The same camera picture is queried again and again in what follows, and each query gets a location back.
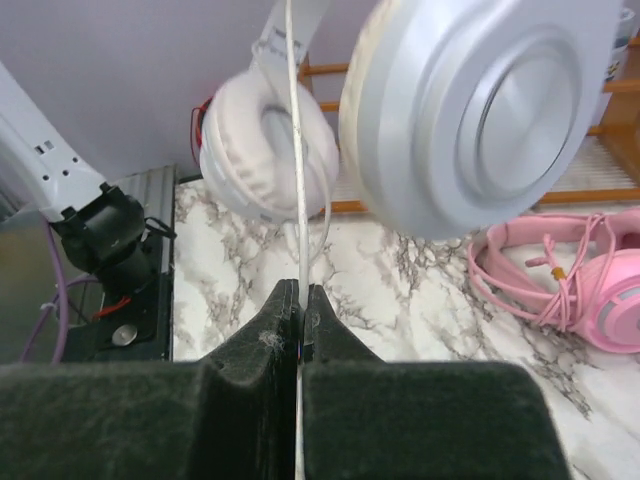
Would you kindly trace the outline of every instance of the red wire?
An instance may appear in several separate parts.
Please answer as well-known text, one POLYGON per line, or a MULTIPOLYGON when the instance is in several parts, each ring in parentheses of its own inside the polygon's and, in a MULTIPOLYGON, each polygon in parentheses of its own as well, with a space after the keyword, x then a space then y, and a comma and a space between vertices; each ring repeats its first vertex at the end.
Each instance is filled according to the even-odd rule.
POLYGON ((196 137, 196 145, 198 148, 202 146, 202 132, 200 131, 200 122, 202 121, 203 115, 206 113, 209 104, 213 97, 208 98, 204 101, 202 105, 199 107, 194 107, 191 109, 191 119, 189 122, 189 146, 191 147, 191 158, 193 159, 193 163, 196 164, 198 168, 200 168, 200 162, 198 160, 198 156, 196 155, 195 148, 193 146, 193 137, 196 137))
POLYGON ((193 148, 193 116, 197 111, 200 110, 200 107, 195 107, 191 109, 191 121, 189 124, 189 146, 191 147, 191 158, 193 159, 193 163, 196 164, 196 167, 200 168, 200 163, 196 157, 196 152, 193 148))
POLYGON ((122 299, 118 303, 116 303, 115 305, 104 307, 102 310, 96 313, 93 316, 93 318, 102 318, 102 317, 106 317, 107 315, 111 315, 112 313, 117 312, 118 310, 120 310, 121 308, 125 307, 130 303, 131 303, 131 297, 122 297, 122 299))

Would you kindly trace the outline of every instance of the pink ear cup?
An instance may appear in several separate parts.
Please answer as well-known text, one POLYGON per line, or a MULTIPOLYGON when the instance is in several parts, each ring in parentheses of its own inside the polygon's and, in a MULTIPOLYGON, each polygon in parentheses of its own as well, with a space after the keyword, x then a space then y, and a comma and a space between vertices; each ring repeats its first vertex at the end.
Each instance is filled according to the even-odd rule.
POLYGON ((606 261, 601 255, 581 268, 583 312, 576 333, 602 350, 614 353, 640 351, 640 249, 615 253, 600 295, 587 311, 598 276, 606 261))

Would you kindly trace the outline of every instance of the white headphones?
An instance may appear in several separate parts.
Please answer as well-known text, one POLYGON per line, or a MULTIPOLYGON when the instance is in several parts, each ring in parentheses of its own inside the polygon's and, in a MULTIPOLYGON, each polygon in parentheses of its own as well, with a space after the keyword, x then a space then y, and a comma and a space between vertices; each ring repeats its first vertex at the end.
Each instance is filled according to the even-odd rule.
MULTIPOLYGON (((341 153, 363 202, 386 225, 434 240, 529 208, 587 132, 621 4, 382 0, 360 33, 339 113, 341 153)), ((267 81, 254 66, 220 88, 200 158, 227 207, 280 223, 297 209, 293 155, 277 146, 292 151, 290 139, 264 121, 270 109, 289 111, 272 86, 286 85, 278 75, 267 81)), ((317 176, 335 184, 338 150, 317 103, 298 90, 314 215, 325 204, 317 176)))

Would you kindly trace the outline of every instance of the ear cushion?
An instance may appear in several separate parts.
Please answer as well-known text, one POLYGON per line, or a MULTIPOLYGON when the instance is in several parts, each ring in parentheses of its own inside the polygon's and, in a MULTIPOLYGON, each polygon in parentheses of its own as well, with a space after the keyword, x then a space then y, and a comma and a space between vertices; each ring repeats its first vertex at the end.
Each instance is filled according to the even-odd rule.
POLYGON ((369 208, 380 209, 373 203, 362 185, 359 173, 360 158, 358 155, 358 111, 362 87, 366 79, 369 65, 378 48, 380 37, 384 33, 389 21, 393 18, 401 0, 382 0, 378 3, 364 27, 353 50, 349 70, 345 78, 339 111, 339 139, 342 158, 349 171, 351 179, 357 182, 362 200, 369 208))
MULTIPOLYGON (((323 169, 332 186, 338 172, 333 132, 316 101, 301 85, 298 96, 303 134, 313 142, 306 161, 323 169)), ((237 196, 266 211, 262 218, 295 218, 295 168, 293 163, 283 168, 283 159, 278 158, 263 130, 263 116, 270 107, 289 110, 257 69, 237 75, 216 93, 203 124, 203 145, 206 137, 213 157, 209 161, 217 162, 219 173, 229 180, 227 188, 237 189, 237 196)), ((305 180, 308 212, 313 215, 324 207, 324 196, 313 169, 305 169, 305 180)), ((246 215, 246 209, 238 213, 246 215)))

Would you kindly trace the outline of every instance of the headphone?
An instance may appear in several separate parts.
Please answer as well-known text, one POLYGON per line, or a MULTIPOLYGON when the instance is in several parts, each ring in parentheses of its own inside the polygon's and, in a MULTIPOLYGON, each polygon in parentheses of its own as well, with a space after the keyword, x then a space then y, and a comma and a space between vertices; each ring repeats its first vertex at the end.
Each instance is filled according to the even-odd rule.
MULTIPOLYGON (((380 1, 339 110, 340 154, 363 203, 386 226, 431 240, 533 205, 584 139, 620 3, 380 1), (589 28, 575 11, 589 12, 589 28)), ((207 110, 200 165, 231 210, 282 223, 297 215, 290 105, 279 93, 287 77, 262 68, 255 52, 254 60, 207 110)), ((298 94, 312 216, 330 201, 322 179, 332 190, 339 152, 312 95, 302 85, 298 94)))
POLYGON ((467 258, 473 285, 495 305, 539 325, 576 332, 607 352, 640 352, 640 208, 614 215, 523 216, 489 228, 469 245, 467 258), (578 242, 568 272, 553 254, 557 242, 578 242), (585 262, 591 242, 598 256, 585 262), (544 257, 526 266, 549 265, 557 293, 534 282, 501 252, 539 243, 544 257), (500 300, 480 279, 529 311, 500 300))

